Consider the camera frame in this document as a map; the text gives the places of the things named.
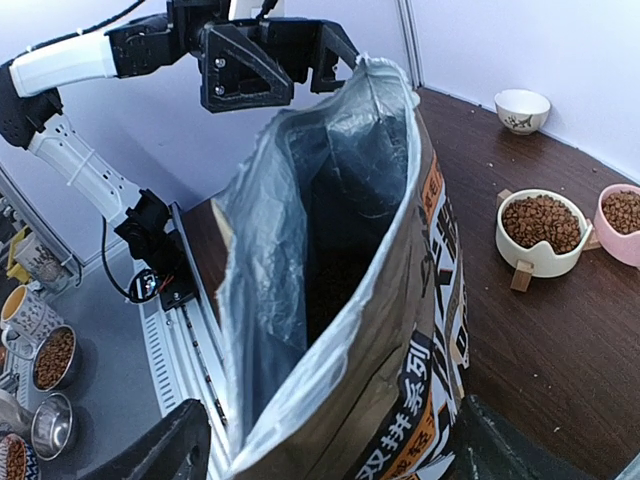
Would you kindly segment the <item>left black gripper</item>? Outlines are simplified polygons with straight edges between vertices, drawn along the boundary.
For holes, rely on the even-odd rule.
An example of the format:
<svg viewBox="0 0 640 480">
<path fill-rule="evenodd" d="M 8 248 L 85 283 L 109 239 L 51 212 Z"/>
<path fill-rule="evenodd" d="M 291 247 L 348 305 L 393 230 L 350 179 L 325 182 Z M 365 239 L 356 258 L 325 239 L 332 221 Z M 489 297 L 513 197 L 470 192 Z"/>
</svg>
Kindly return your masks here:
<svg viewBox="0 0 640 480">
<path fill-rule="evenodd" d="M 286 106 L 296 83 L 334 92 L 345 83 L 338 63 L 353 70 L 359 55 L 340 24 L 301 18 L 208 22 L 199 46 L 200 103 L 211 113 Z"/>
</svg>

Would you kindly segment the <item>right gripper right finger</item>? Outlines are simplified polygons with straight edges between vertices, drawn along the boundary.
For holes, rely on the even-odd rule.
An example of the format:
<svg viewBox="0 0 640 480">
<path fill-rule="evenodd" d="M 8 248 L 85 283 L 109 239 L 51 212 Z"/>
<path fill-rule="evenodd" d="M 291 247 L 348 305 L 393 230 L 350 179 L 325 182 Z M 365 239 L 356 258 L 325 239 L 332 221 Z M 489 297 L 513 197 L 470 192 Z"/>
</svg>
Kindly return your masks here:
<svg viewBox="0 0 640 480">
<path fill-rule="evenodd" d="M 478 396 L 461 403 L 454 425 L 455 479 L 589 479 L 527 438 Z"/>
</svg>

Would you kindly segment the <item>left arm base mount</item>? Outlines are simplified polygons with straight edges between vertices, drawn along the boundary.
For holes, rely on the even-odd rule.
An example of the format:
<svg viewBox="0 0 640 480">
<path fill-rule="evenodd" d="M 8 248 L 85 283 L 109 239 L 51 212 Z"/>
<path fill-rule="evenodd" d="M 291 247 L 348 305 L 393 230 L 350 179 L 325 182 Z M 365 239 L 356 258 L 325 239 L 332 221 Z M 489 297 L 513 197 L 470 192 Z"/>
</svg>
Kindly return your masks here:
<svg viewBox="0 0 640 480">
<path fill-rule="evenodd" d="M 131 257 L 147 267 L 120 291 L 134 304 L 159 298 L 165 311 L 179 308 L 196 295 L 184 244 L 177 230 L 165 230 L 173 219 L 169 207 L 148 189 L 135 206 L 125 210 L 125 220 L 115 233 L 125 241 Z"/>
</svg>

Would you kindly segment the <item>pet food bag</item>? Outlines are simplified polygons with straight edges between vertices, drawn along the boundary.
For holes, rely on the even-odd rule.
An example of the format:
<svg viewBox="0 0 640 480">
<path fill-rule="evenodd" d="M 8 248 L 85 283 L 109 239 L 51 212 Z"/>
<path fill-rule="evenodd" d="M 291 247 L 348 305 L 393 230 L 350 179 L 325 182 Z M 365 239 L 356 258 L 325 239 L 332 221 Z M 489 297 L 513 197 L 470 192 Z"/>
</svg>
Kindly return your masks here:
<svg viewBox="0 0 640 480">
<path fill-rule="evenodd" d="M 458 226 L 405 72 L 361 56 L 213 199 L 227 479 L 440 479 L 468 366 Z"/>
</svg>

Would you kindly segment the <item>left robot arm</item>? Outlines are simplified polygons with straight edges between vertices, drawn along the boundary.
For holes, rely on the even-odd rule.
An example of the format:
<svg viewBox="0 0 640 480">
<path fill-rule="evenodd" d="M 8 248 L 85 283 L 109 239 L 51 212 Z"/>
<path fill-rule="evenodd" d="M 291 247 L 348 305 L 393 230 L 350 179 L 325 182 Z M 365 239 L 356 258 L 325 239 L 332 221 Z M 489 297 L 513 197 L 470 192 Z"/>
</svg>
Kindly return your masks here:
<svg viewBox="0 0 640 480">
<path fill-rule="evenodd" d="M 134 1 L 1 1 L 1 64 L 28 46 L 87 28 Z M 294 17 L 340 23 L 364 44 L 340 1 L 286 1 Z M 156 73 L 60 88 L 63 111 L 119 173 L 166 203 L 189 210 L 223 189 L 278 108 L 212 115 L 200 104 L 197 62 L 183 57 Z M 99 256 L 101 215 L 49 165 L 1 138 L 1 165 L 65 246 L 84 264 Z"/>
</svg>

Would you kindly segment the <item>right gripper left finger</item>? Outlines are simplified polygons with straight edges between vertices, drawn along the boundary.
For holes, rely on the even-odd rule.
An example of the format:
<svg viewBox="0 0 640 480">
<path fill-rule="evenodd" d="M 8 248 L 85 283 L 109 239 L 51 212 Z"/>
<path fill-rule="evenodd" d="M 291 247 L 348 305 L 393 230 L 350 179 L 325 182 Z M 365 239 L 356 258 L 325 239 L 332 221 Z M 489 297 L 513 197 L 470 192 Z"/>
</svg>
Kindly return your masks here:
<svg viewBox="0 0 640 480">
<path fill-rule="evenodd" d="M 205 406 L 187 399 L 86 479 L 205 479 L 211 426 Z"/>
</svg>

